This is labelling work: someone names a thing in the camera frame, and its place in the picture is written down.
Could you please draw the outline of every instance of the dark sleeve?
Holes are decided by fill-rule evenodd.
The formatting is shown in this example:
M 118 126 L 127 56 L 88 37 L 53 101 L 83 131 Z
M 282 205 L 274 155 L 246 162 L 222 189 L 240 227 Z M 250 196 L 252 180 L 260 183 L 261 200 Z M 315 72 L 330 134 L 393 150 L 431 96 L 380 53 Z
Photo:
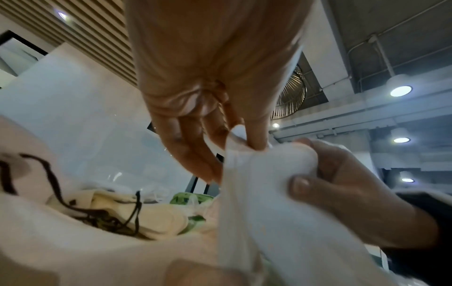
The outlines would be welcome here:
M 452 206 L 422 194 L 398 194 L 406 202 L 428 212 L 439 227 L 439 240 L 429 249 L 384 248 L 390 270 L 414 277 L 430 286 L 452 285 Z

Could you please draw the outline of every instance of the fingernail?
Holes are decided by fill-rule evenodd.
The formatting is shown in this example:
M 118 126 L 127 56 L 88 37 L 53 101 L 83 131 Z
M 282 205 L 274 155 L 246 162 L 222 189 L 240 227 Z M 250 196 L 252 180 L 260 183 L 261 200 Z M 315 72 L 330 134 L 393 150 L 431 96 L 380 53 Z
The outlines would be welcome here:
M 295 177 L 292 181 L 291 193 L 305 195 L 309 192 L 309 181 L 302 177 Z

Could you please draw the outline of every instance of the drawstring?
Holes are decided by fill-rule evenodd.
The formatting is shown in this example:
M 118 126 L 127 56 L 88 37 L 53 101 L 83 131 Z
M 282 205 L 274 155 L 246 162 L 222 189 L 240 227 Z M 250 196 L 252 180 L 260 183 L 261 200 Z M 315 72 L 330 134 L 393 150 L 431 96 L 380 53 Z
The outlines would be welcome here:
M 132 220 L 133 216 L 136 214 L 135 217 L 135 231 L 133 233 L 133 235 L 131 236 L 135 236 L 138 234 L 138 230 L 140 227 L 140 222 L 139 222 L 139 218 L 138 215 L 141 211 L 141 207 L 142 207 L 142 202 L 141 202 L 141 195 L 140 195 L 140 191 L 136 192 L 136 197 L 137 197 L 137 201 L 135 203 L 135 208 L 133 209 L 132 214 L 130 215 L 130 217 L 125 221 L 125 223 L 121 223 L 119 221 L 119 219 L 115 218 L 115 217 L 111 217 L 108 213 L 108 211 L 106 210 L 90 210 L 90 209 L 81 209 L 81 208 L 77 208 L 74 206 L 71 206 L 69 204 L 67 204 L 64 200 L 63 197 L 61 195 L 61 188 L 60 188 L 60 184 L 58 183 L 58 179 L 55 176 L 55 174 L 53 173 L 51 167 L 50 167 L 50 163 L 47 162 L 44 159 L 41 159 L 39 157 L 30 155 L 30 154 L 24 154 L 24 153 L 20 153 L 19 154 L 22 158 L 24 159 L 33 159 L 35 161 L 38 161 L 42 167 L 44 168 L 46 174 L 47 174 L 47 180 L 50 183 L 52 189 L 53 189 L 53 193 L 55 194 L 55 197 L 57 198 L 57 200 L 60 202 L 60 204 L 62 204 L 63 206 L 65 206 L 66 208 L 73 210 L 73 211 L 77 211 L 77 212 L 81 212 L 81 213 L 85 213 L 87 215 L 86 218 L 82 218 L 82 221 L 88 221 L 90 222 L 93 226 L 97 225 L 97 221 L 96 219 L 100 219 L 103 220 L 105 222 L 112 222 L 115 227 L 111 228 L 110 230 L 112 232 L 117 232 L 118 230 L 124 228 L 127 226 L 127 224 Z M 11 176 L 11 168 L 9 166 L 9 164 L 5 161 L 1 161 L 0 160 L 0 183 L 2 188 L 5 190 L 6 193 L 10 194 L 10 195 L 18 195 L 16 189 L 14 188 L 14 185 L 12 183 L 12 176 Z

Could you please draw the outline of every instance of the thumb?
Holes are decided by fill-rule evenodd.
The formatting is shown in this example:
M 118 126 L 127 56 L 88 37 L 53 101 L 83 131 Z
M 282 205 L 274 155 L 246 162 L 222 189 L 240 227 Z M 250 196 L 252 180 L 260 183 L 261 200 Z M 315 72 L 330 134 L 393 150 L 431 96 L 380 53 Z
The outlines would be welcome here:
M 341 187 L 309 176 L 293 177 L 289 195 L 296 201 L 304 202 L 329 212 L 334 212 L 344 199 L 344 191 Z

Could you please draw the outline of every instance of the ventilation fan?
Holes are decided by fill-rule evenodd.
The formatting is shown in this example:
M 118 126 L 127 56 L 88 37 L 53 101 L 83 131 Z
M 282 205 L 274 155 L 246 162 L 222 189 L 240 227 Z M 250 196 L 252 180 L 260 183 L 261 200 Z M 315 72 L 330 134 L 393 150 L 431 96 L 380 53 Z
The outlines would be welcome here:
M 295 67 L 291 78 L 279 95 L 271 120 L 285 118 L 300 109 L 306 99 L 305 78 L 299 65 Z

